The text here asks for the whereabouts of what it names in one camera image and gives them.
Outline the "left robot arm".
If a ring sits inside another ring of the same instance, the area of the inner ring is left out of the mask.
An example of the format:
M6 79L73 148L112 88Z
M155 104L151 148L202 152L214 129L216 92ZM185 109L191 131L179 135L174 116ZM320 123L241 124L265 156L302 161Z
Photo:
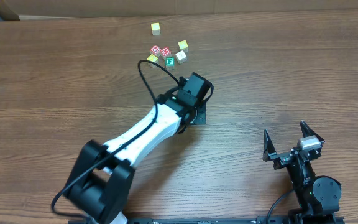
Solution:
M160 94L149 113L124 134L81 149L63 188L63 196L82 210L72 223L127 223L126 205L135 170L162 141L191 124L206 122L213 84L197 73L180 78Z

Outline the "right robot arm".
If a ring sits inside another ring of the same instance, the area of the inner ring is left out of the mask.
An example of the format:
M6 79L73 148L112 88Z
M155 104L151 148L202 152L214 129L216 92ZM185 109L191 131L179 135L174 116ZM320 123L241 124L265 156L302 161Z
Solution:
M270 207L265 223L343 223L335 217L340 210L341 183L336 179L317 176L311 161L321 157L325 140L314 132L304 121L300 121L303 137L289 152L277 153L268 131L264 130L263 160L273 161L275 170L286 168L293 188L278 198ZM297 197L299 208L287 216L272 215L274 208L289 194Z

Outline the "green F block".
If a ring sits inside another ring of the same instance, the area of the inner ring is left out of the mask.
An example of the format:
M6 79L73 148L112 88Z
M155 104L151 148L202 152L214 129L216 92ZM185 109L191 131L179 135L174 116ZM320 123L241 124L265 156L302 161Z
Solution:
M167 57L165 59L165 68L167 70L173 70L175 68L175 59L173 57Z

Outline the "plain white wooden block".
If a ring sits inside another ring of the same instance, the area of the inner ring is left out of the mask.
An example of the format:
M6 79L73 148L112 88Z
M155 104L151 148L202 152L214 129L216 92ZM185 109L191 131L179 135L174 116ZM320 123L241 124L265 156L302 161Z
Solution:
M183 50L177 52L175 57L179 64L182 64L188 60L186 53Z

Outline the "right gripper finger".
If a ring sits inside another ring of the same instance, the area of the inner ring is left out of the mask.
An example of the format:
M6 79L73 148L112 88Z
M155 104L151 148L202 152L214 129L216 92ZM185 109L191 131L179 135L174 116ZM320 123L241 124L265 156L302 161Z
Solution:
M322 144L324 143L324 139L319 134L314 132L304 120L300 121L300 127L304 138L315 136Z
M262 159L263 161L271 161L276 155L277 152L273 145L272 139L269 136L268 131L264 129L264 150Z

